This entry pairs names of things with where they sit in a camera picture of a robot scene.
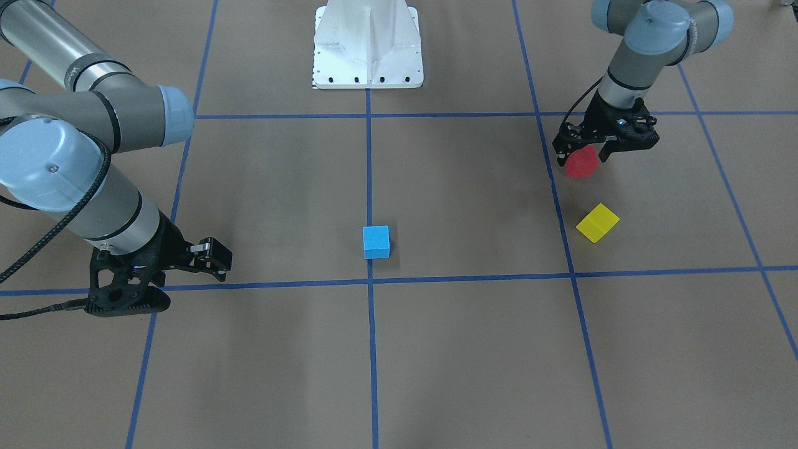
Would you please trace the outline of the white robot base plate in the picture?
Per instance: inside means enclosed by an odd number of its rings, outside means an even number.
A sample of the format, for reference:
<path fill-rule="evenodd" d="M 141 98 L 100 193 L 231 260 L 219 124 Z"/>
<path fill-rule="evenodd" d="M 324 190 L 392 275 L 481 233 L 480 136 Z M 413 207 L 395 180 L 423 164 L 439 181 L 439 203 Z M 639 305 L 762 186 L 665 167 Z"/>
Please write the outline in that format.
<path fill-rule="evenodd" d="M 328 1 L 314 19 L 313 88 L 424 84 L 419 15 L 405 1 Z"/>

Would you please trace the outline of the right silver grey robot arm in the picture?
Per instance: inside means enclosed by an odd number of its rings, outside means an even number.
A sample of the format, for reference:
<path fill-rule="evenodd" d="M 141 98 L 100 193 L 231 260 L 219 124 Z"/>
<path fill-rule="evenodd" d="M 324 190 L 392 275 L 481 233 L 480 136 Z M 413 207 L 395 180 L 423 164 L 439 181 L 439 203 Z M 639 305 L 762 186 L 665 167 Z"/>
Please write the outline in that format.
<path fill-rule="evenodd" d="M 217 239 L 191 243 L 154 202 L 112 165 L 120 152 L 189 140 L 195 113 L 173 86 L 148 85 L 46 1 L 3 1 L 2 40 L 20 49 L 63 93 L 35 93 L 2 80 L 2 202 L 45 213 L 56 224 L 2 272 L 22 269 L 65 230 L 92 245 L 89 290 L 4 321 L 57 311 L 97 317 L 167 310 L 168 270 L 223 282 L 232 252 Z"/>

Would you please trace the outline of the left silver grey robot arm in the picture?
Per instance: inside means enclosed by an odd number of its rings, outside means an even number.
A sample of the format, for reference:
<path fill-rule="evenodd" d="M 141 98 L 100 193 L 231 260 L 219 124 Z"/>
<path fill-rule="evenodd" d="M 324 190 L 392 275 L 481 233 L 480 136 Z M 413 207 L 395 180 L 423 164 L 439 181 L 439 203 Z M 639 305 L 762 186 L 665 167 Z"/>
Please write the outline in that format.
<path fill-rule="evenodd" d="M 601 145 L 598 159 L 658 144 L 645 97 L 664 68 L 724 42 L 735 23 L 726 1 L 595 1 L 591 20 L 622 38 L 606 72 L 587 93 L 584 119 L 563 119 L 552 146 L 560 166 L 577 151 Z"/>

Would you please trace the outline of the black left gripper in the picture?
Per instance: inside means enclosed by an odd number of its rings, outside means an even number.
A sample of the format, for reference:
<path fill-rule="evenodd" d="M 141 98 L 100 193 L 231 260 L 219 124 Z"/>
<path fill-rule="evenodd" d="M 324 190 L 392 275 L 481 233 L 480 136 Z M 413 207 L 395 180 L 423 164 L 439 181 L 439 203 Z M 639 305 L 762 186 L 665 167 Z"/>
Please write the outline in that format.
<path fill-rule="evenodd" d="M 650 150 L 660 140 L 656 117 L 641 97 L 633 100 L 629 109 L 621 109 L 595 94 L 580 124 L 570 123 L 568 118 L 562 119 L 552 142 L 559 164 L 587 145 L 601 144 L 598 159 L 606 162 L 613 153 Z"/>

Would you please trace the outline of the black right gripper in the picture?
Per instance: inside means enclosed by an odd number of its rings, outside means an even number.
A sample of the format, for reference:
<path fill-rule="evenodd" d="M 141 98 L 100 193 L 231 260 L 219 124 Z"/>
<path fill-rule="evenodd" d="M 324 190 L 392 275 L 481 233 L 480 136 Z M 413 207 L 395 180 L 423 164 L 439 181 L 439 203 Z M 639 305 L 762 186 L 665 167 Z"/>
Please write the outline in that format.
<path fill-rule="evenodd" d="M 163 292 L 166 271 L 206 273 L 225 282 L 232 268 L 232 252 L 222 242 L 205 238 L 192 244 L 160 213 L 156 233 L 140 249 L 114 255 L 94 249 L 89 263 L 89 293 L 85 311 L 96 317 L 160 313 L 171 306 Z"/>

